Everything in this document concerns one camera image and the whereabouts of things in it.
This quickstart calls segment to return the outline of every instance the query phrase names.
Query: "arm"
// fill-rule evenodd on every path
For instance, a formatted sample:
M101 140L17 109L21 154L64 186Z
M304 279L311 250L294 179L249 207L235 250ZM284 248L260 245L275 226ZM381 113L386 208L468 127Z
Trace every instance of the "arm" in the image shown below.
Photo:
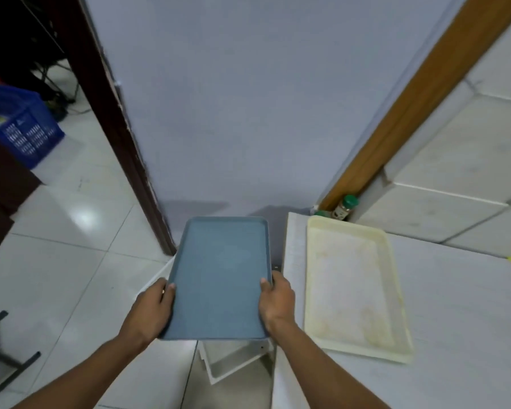
M259 312L267 331L284 350L311 409L388 408L297 326L294 291L279 272L273 271L273 280L274 287L261 280Z
M158 279L137 297L116 337L14 409L93 409L123 369L163 330L175 294L174 284L163 294L166 284Z

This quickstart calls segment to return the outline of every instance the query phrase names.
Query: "white table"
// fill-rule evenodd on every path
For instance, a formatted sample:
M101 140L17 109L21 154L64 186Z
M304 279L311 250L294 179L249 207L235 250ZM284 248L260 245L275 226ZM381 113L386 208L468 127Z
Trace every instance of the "white table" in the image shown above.
M300 327L308 218L289 214L284 249L283 273L296 293ZM393 408L511 408L511 262L388 237L415 344L413 363L329 356ZM280 348L272 408L308 408Z

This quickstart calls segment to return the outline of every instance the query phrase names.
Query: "forearm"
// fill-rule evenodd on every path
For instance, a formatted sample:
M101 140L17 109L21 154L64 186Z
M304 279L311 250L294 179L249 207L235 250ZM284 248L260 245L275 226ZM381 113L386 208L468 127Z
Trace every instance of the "forearm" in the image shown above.
M93 409L139 351L136 342L115 337L14 409Z
M284 350L311 409L388 408L296 324L279 321L271 335Z

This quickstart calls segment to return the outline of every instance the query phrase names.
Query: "dark brown door frame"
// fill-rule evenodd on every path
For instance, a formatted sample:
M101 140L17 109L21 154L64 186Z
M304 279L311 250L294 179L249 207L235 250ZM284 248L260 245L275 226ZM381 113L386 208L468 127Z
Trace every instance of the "dark brown door frame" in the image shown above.
M510 24L511 0L467 0L319 208L363 191Z
M176 254L164 213L157 205L148 175L112 86L110 71L80 0L40 0L61 40L78 81L106 134L163 252Z

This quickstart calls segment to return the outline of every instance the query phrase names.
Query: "plastic crate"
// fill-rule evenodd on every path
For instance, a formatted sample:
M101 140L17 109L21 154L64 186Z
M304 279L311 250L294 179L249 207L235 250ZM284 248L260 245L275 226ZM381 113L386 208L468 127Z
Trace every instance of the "plastic crate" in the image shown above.
M0 85L0 142L28 169L34 168L64 138L40 95Z

